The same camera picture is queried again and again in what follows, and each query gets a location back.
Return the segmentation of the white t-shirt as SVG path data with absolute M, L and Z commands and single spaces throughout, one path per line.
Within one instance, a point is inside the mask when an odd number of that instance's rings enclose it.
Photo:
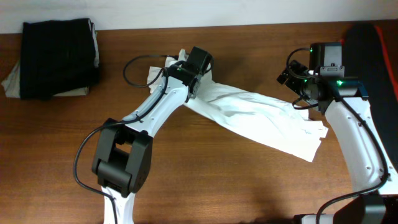
M 321 121 L 309 118 L 308 110 L 214 82 L 211 72 L 201 78 L 196 97 L 184 105 L 238 135 L 308 162 L 328 132 Z

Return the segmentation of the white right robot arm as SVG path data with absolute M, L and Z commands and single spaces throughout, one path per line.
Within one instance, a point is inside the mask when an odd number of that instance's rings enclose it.
M 382 63 L 287 60 L 278 82 L 325 116 L 342 150 L 353 192 L 294 223 L 397 223 L 397 100 Z

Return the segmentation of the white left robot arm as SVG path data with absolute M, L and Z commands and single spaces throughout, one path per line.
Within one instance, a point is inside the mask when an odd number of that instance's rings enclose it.
M 133 222 L 135 194 L 150 172 L 153 138 L 177 108 L 195 97 L 212 66 L 212 59 L 188 59 L 161 68 L 160 85 L 137 110 L 93 131 L 99 139 L 91 170 L 104 197 L 105 223 Z

